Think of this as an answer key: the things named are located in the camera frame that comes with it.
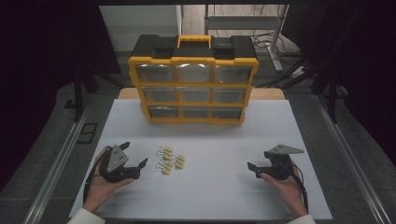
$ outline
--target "metal frame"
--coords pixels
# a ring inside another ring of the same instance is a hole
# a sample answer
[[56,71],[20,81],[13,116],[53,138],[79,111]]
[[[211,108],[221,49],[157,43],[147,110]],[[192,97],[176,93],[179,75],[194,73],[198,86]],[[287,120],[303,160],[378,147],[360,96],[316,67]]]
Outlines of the metal frame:
[[320,110],[330,132],[332,133],[332,137],[340,149],[341,154],[344,156],[350,173],[352,173],[358,184],[358,187],[361,189],[361,193],[369,205],[376,222],[378,224],[391,224],[392,222],[389,219],[388,213],[385,210],[385,207],[379,199],[377,193],[375,192],[373,185],[370,183],[367,176],[361,169],[361,165],[356,160],[354,153],[347,143],[347,140],[345,139],[340,128],[336,123],[332,122],[332,118],[327,113],[327,106],[323,98],[316,94],[314,95],[314,98],[318,105],[318,109]]
[[278,16],[209,16],[209,5],[205,5],[205,35],[209,30],[274,30],[274,38],[267,47],[271,61],[278,73],[283,72],[276,41],[285,20],[287,5],[281,5]]
[[30,207],[29,212],[27,213],[26,218],[23,221],[23,224],[36,224],[43,216],[47,204],[50,201],[50,196],[55,190],[59,177],[61,176],[61,173],[64,170],[64,166],[67,163],[67,159],[69,158],[73,146],[78,139],[79,132],[81,131],[85,119],[88,117],[91,105],[92,97],[90,96],[90,98],[88,99],[87,107],[84,109],[78,122],[75,122],[73,124],[69,135],[67,135],[67,138],[64,141],[64,145],[62,146],[57,157],[55,158],[55,161],[52,164],[49,173],[47,174],[47,177],[43,182],[43,185],[41,185],[39,192],[35,196],[35,201],[32,203],[32,206]]

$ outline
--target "white table surface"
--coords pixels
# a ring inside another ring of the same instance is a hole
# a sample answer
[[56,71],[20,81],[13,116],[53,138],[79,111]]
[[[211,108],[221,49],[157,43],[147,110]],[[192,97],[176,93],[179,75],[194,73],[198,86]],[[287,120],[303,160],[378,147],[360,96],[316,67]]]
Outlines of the white table surface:
[[[263,152],[283,144],[303,149],[290,155],[304,174],[309,212],[331,219],[317,176],[292,114],[289,101],[250,101],[241,125],[149,123],[139,100],[115,100],[92,163],[104,146],[131,145],[125,167],[148,158],[138,180],[116,191],[98,211],[100,217],[134,220],[291,219],[276,189],[248,169],[247,162],[270,166]],[[159,147],[186,158],[182,170],[164,175],[156,164]],[[70,212],[82,206],[83,183]]]

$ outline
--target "hand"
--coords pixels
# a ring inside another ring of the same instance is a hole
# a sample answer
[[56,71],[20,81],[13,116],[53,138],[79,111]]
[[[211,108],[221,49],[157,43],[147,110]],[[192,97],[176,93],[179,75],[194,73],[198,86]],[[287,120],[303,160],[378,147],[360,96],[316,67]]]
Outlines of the hand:
[[[300,178],[295,166],[293,166],[293,172]],[[303,204],[300,187],[293,177],[289,176],[285,180],[277,180],[265,173],[261,173],[260,176],[266,182],[269,182],[277,188],[294,218],[308,215]]]
[[[95,161],[99,159],[99,157],[105,153],[107,147],[103,148],[99,155],[96,157]],[[99,164],[96,166],[96,170],[94,176],[92,178],[92,182],[90,185],[90,189],[88,190],[87,199],[82,207],[92,213],[96,213],[99,207],[109,199],[116,189],[119,189],[125,185],[131,184],[134,180],[131,179],[123,179],[118,183],[109,183],[107,182],[99,173]]]

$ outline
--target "plastic drawer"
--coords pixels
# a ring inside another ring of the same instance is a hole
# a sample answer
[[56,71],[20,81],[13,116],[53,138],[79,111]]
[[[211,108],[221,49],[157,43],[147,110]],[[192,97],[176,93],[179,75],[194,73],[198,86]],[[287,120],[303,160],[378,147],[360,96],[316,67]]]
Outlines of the plastic drawer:
[[210,82],[212,66],[184,63],[176,66],[177,82]]
[[214,103],[244,103],[245,88],[213,88]]
[[178,87],[180,102],[209,102],[210,88]]
[[215,66],[216,83],[248,83],[251,66]]
[[174,87],[143,87],[147,102],[175,102],[176,90]]
[[140,64],[136,66],[140,82],[173,82],[171,65]]
[[209,106],[182,106],[181,113],[186,119],[207,119],[209,118]]
[[148,112],[152,118],[177,118],[177,106],[162,106],[151,105],[148,107]]
[[214,106],[212,107],[213,119],[240,119],[242,107],[239,106]]

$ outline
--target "cable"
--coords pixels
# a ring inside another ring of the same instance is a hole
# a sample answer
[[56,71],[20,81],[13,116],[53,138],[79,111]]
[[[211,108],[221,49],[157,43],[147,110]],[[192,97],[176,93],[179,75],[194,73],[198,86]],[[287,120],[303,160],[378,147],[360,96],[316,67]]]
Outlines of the cable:
[[249,36],[253,38],[254,49],[266,49],[266,47],[269,46],[271,41],[269,41],[269,40],[260,40],[260,37],[266,36],[266,35],[272,35],[272,34],[273,33],[256,35],[256,30],[253,30],[253,35],[249,35]]
[[[221,11],[221,13],[224,15],[224,12],[223,12],[223,10],[222,10],[222,6],[223,6],[223,5],[220,5],[220,11]],[[216,5],[213,5],[213,16],[216,16]],[[216,35],[217,35],[218,37],[220,37],[218,30],[215,30],[215,31],[216,31]]]
[[82,197],[82,203],[85,203],[85,200],[87,199],[88,191],[89,191],[89,189],[90,189],[91,181],[92,181],[92,178],[94,177],[96,167],[98,166],[99,162],[101,162],[101,160],[105,157],[105,155],[106,155],[108,152],[109,152],[109,151],[106,151],[105,153],[103,153],[103,154],[97,159],[97,161],[95,162],[95,164],[93,165],[93,167],[92,167],[92,169],[91,169],[91,171],[90,171],[90,174],[88,175],[87,179],[85,180],[84,194],[83,194],[83,197]]
[[250,12],[247,14],[248,16],[253,12],[253,5],[250,6]]
[[255,88],[262,88],[262,87],[271,87],[278,82],[282,81],[283,79],[290,77],[292,75],[292,72],[294,72],[300,65],[303,65],[303,63],[306,63],[305,57],[301,57],[298,62],[296,62],[291,68],[288,69],[288,71],[282,73],[280,77],[275,78],[272,81],[263,83],[261,85],[256,86]]
[[[289,175],[291,175],[291,177],[296,181],[296,183],[300,187],[301,194],[303,195],[303,203],[304,203],[306,212],[309,213],[309,210],[308,210],[308,196],[307,196],[306,189],[305,189],[305,186],[304,186],[304,181],[302,182],[302,180],[293,171],[291,171],[285,164],[283,164],[283,162],[280,162],[278,160],[276,160],[276,161],[280,164],[280,166],[282,166],[282,168],[284,170],[286,170],[289,173]],[[303,176],[303,172],[301,172],[300,168],[297,167],[297,169],[300,171],[300,173]]]
[[280,39],[281,41],[282,41],[282,44],[281,44],[281,47],[282,47],[282,49],[285,51],[285,52],[281,52],[280,50],[278,51],[279,52],[279,54],[287,54],[287,55],[292,55],[292,56],[297,56],[297,57],[299,57],[301,54],[294,54],[294,53],[290,53],[290,52],[288,52],[288,51],[286,51],[286,49],[285,49],[285,40],[282,38],[282,37],[278,37],[278,39]]
[[304,183],[304,176],[303,176],[303,172],[300,170],[300,168],[296,165],[296,164],[293,164],[293,166],[295,167],[295,168],[297,168],[297,170],[300,172],[300,175],[301,175],[301,182],[303,182]]
[[287,64],[287,65],[294,65],[295,63],[287,63],[287,62],[285,62],[285,60],[283,60],[283,57],[285,57],[285,56],[287,56],[287,57],[300,57],[300,55],[282,55],[282,53],[279,51],[279,49],[276,47],[276,52],[277,52],[277,54],[279,54],[279,60],[282,62],[282,63],[284,63],[284,64]]

